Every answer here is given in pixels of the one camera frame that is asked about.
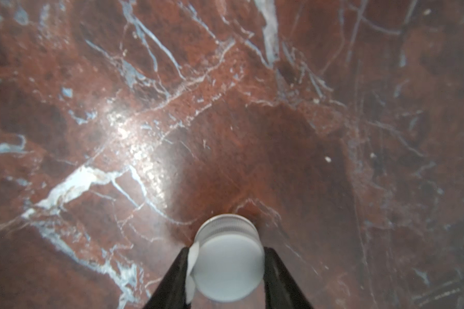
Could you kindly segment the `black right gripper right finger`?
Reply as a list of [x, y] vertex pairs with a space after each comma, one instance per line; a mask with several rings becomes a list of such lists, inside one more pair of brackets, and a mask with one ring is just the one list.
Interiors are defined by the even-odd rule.
[[264, 253], [266, 309], [313, 309], [277, 252], [265, 247]]

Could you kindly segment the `grey bottle cap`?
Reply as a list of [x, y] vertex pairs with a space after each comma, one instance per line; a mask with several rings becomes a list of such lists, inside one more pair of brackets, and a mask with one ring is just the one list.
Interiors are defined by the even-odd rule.
[[221, 214], [205, 221], [189, 248], [186, 302], [198, 291], [219, 303], [250, 295], [263, 280], [264, 247], [258, 230], [245, 217]]

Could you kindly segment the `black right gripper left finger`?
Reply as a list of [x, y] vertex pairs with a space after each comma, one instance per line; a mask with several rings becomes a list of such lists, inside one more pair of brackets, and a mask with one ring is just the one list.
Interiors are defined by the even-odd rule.
[[189, 247], [184, 247], [174, 259], [156, 291], [143, 309], [189, 309], [186, 301], [186, 277]]

